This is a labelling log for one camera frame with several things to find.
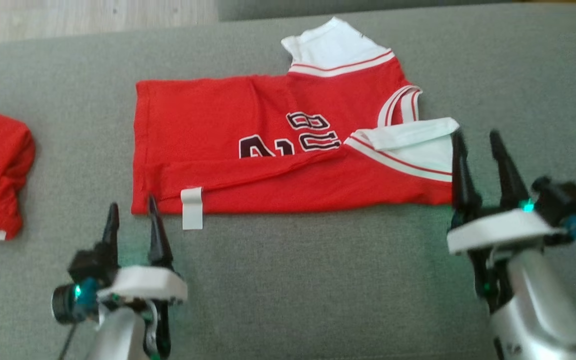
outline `black number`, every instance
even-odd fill
[[[341,146],[341,141],[334,131],[322,135],[304,132],[299,135],[299,143],[304,151],[331,150]]]
[[[281,155],[295,154],[295,146],[289,139],[276,139],[274,141],[274,148],[281,151]]]
[[[239,141],[239,158],[274,157],[259,135],[244,137]]]
[[[330,127],[330,123],[321,116],[320,114],[309,115],[305,112],[291,112],[286,115],[288,123],[293,129],[313,129],[313,130],[324,130]]]

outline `robotic arm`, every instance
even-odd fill
[[[539,178],[533,202],[495,130],[490,142],[502,196],[499,206],[482,207],[464,137],[453,134],[448,250],[467,254],[472,263],[499,360],[576,360],[576,308],[544,258],[544,248],[576,239],[576,184]]]
[[[173,256],[157,210],[149,200],[150,266],[119,267],[119,208],[110,205],[103,237],[92,250],[78,251],[68,273],[73,283],[52,294],[52,315],[72,325],[63,359],[77,324],[98,323],[87,360],[167,359],[170,355],[169,306],[188,299],[188,287],[172,266]]]

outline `gray fabric surface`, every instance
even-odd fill
[[[146,218],[130,215],[135,82],[284,73],[279,40],[329,16],[222,23],[0,46],[0,113],[25,121],[37,157],[25,227],[0,243],[0,360],[54,359],[51,317],[77,249],[119,203],[119,257],[143,264]],[[425,93],[424,119],[460,121],[475,182],[499,196],[488,132],[524,178],[576,180],[576,5],[433,7],[341,16],[394,49]],[[380,205],[337,213],[164,221],[189,301],[172,312],[173,360],[487,360],[487,312],[466,258],[448,255],[450,208]],[[551,250],[576,300],[576,244]],[[67,359],[94,338],[82,326]]]
[[[290,18],[370,10],[507,3],[508,0],[217,0],[220,21]]]

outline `armhole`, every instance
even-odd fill
[[[384,102],[377,116],[376,128],[413,123],[419,120],[419,96],[423,90],[415,85],[406,85]]]

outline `led light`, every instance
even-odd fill
[[[82,296],[82,287],[75,285],[75,300]]]
[[[519,207],[521,207],[521,209],[524,210],[524,212],[530,213],[533,210],[535,210],[535,203],[533,202],[532,199],[528,199],[526,201],[521,201],[519,203]]]

